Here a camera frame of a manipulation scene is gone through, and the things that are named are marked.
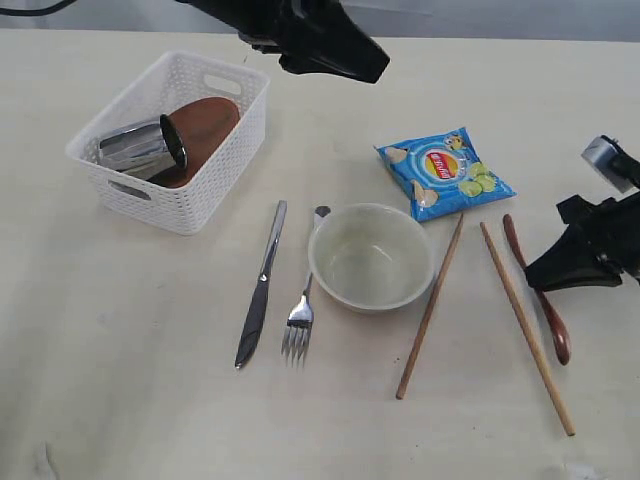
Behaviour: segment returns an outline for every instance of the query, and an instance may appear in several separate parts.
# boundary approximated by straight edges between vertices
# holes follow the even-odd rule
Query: wall
[[[55,0],[0,0],[37,8]],[[640,41],[638,0],[344,0],[363,29],[380,36]],[[0,17],[0,27],[230,31],[174,0],[79,0],[37,19]]]

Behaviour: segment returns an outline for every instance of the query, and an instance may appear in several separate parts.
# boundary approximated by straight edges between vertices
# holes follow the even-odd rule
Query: chopstick
[[[495,245],[493,244],[493,240],[491,240],[491,235],[489,235],[489,231],[487,230],[487,226],[484,222],[480,222],[480,228],[482,229],[482,234],[484,235],[485,242],[487,243],[487,247],[489,248],[489,253],[491,253],[491,258],[493,259],[493,263],[496,266],[496,270],[500,275],[500,280],[502,280],[502,285],[504,286],[504,290],[509,297],[509,302],[511,302],[511,306],[513,307],[513,311],[516,314],[518,319],[518,323],[520,323],[520,328],[522,329],[522,333],[524,334],[524,338],[529,345],[529,349],[531,350],[531,354],[533,355],[533,359],[536,362],[536,366],[538,367],[538,371],[542,376],[542,381],[544,382],[544,386],[547,388],[547,392],[549,392],[549,396],[551,397],[551,401],[553,402],[553,406],[558,413],[558,417],[560,417],[560,422],[564,428],[564,431],[569,437],[572,437],[576,434],[575,427],[573,426],[573,422],[569,418],[569,413],[567,412],[567,408],[560,398],[560,393],[553,383],[553,379],[551,378],[551,372],[549,371],[549,365],[547,365],[546,360],[542,355],[542,350],[538,345],[536,338],[531,331],[531,327],[529,326],[529,322],[524,314],[524,310],[522,309],[522,305],[516,296],[515,290],[513,289],[513,285],[511,284],[511,280],[509,279],[509,275],[504,269],[502,265],[502,261],[500,260],[500,256],[496,250]]]
[[[407,391],[407,386],[409,385],[409,380],[411,379],[411,374],[413,373],[413,367],[416,364],[418,354],[420,353],[420,347],[422,347],[422,341],[424,340],[424,336],[427,333],[427,326],[429,326],[429,321],[431,320],[433,310],[435,309],[436,302],[438,301],[438,295],[440,294],[440,290],[442,289],[444,278],[447,275],[447,271],[449,270],[449,265],[451,265],[453,254],[455,253],[456,246],[458,245],[458,240],[460,240],[460,232],[462,231],[463,223],[464,214],[460,214],[460,219],[458,220],[456,229],[453,231],[451,241],[449,242],[449,248],[447,249],[447,253],[444,256],[444,260],[442,261],[440,272],[438,272],[438,278],[436,278],[436,282],[433,285],[433,290],[431,291],[431,296],[429,297],[429,301],[427,302],[427,307],[425,308],[422,321],[420,322],[418,333],[416,334],[416,338],[413,341],[413,347],[411,348],[411,353],[409,354],[409,358],[407,359],[407,364],[404,367],[404,372],[402,373],[402,378],[400,379],[400,384],[398,385],[398,390],[396,391],[396,398],[398,400],[402,400],[404,398],[404,394]]]

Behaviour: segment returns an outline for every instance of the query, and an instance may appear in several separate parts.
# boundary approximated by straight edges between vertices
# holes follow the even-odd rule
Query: stainless steel cup
[[[98,164],[142,180],[175,170],[184,173],[187,151],[167,115],[113,130],[98,143]]]

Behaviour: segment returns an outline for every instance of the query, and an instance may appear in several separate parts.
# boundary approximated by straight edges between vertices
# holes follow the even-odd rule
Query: bowl rim
[[[390,303],[387,305],[377,305],[377,306],[373,306],[373,305],[367,305],[367,304],[363,304],[363,303],[357,303],[354,302],[352,300],[349,300],[345,297],[343,297],[342,295],[338,294],[334,289],[332,289],[327,282],[325,282],[325,280],[322,278],[322,276],[319,273],[318,270],[318,266],[316,265],[316,261],[315,261],[315,256],[314,256],[314,252],[315,252],[315,248],[316,248],[316,240],[318,238],[319,233],[326,228],[327,222],[329,221],[329,218],[335,218],[336,216],[345,216],[345,215],[349,215],[351,212],[353,212],[354,210],[359,210],[362,209],[363,207],[365,208],[372,208],[372,209],[377,209],[377,210],[386,210],[388,212],[393,213],[394,215],[399,215],[401,217],[403,217],[405,220],[408,220],[408,222],[406,222],[407,226],[410,225],[409,228],[412,228],[415,232],[418,233],[418,235],[420,236],[420,238],[422,238],[423,241],[423,245],[427,251],[427,259],[429,262],[429,268],[426,271],[426,274],[424,276],[424,280],[423,282],[418,286],[418,288],[415,289],[415,291],[413,291],[410,295],[407,295],[406,297],[404,297],[402,300],[399,300],[395,303]],[[406,213],[390,207],[388,205],[383,205],[380,203],[355,203],[355,204],[351,204],[351,205],[347,205],[345,207],[341,207],[335,211],[332,211],[327,218],[325,219],[324,222],[322,222],[320,224],[320,226],[318,228],[316,228],[313,233],[311,234],[311,236],[309,237],[309,244],[307,247],[307,256],[308,256],[308,260],[309,260],[309,267],[311,269],[311,272],[313,273],[314,279],[320,284],[320,286],[324,289],[325,292],[327,292],[331,297],[333,297],[334,299],[338,300],[339,302],[353,308],[356,310],[360,310],[363,312],[384,312],[384,311],[388,311],[388,310],[395,310],[397,308],[403,307],[405,305],[408,305],[409,303],[413,302],[414,300],[416,300],[420,295],[422,295],[425,290],[427,290],[427,288],[429,288],[429,285],[431,285],[431,283],[433,282],[433,278],[434,278],[434,273],[435,273],[435,265],[433,264],[434,261],[434,254],[433,254],[433,242],[431,241],[431,237],[430,235],[424,230],[424,228],[416,221],[414,220],[411,216],[407,215]]]

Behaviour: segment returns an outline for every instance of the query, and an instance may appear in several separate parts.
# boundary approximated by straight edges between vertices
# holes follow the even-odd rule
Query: chip bag
[[[516,194],[480,161],[465,128],[376,150],[419,222]]]

